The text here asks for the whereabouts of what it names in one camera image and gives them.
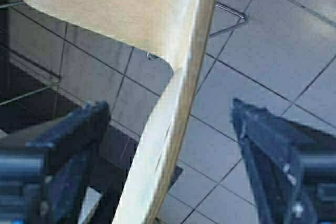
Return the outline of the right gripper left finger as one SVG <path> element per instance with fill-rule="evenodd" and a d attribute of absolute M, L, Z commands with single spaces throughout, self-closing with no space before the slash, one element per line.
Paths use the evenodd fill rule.
<path fill-rule="evenodd" d="M 44 150 L 48 223 L 77 223 L 94 160 L 110 121 L 110 107 L 99 101 L 29 128 L 25 146 Z"/>

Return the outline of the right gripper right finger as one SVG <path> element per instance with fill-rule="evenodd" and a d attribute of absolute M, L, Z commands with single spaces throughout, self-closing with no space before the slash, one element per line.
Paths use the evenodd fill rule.
<path fill-rule="evenodd" d="M 231 122 L 253 191 L 260 223 L 318 223 L 303 186 L 295 146 L 309 138 L 266 108 L 234 98 Z"/>

